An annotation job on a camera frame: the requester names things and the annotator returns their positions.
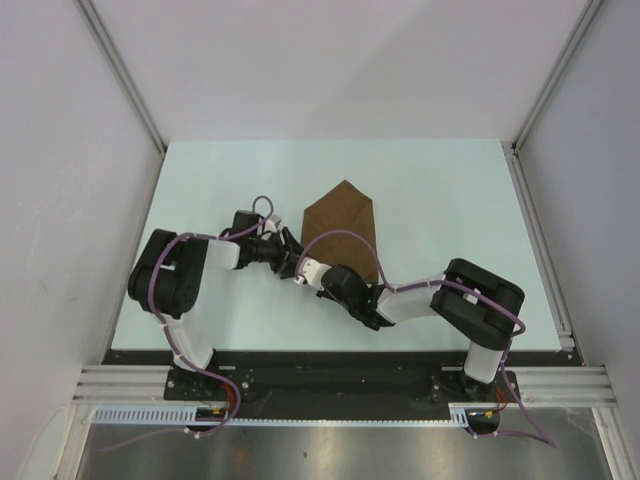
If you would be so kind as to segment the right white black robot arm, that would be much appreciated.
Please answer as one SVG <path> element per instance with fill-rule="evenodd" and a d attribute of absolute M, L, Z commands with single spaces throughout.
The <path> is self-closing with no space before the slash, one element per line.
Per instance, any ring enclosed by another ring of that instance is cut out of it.
<path fill-rule="evenodd" d="M 454 390 L 484 401 L 497 389 L 497 374 L 514 336 L 526 327 L 518 318 L 525 300 L 515 284 L 464 259 L 440 274 L 407 284 L 369 284 L 345 265 L 308 261 L 299 277 L 317 296 L 342 306 L 351 317 L 378 331 L 407 320 L 438 316 L 469 341 Z"/>

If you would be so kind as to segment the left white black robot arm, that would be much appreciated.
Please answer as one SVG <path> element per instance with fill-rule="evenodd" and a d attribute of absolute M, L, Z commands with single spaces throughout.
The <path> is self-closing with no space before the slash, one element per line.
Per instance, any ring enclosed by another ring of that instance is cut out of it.
<path fill-rule="evenodd" d="M 186 387 L 197 398 L 214 397 L 221 376 L 209 368 L 214 347 L 192 315 L 207 268 L 240 270 L 266 263 L 281 279 L 294 276 L 303 247 L 278 216 L 238 210 L 220 235 L 154 230 L 128 279 L 127 293 L 153 314 L 169 337 L 174 363 L 190 370 Z"/>

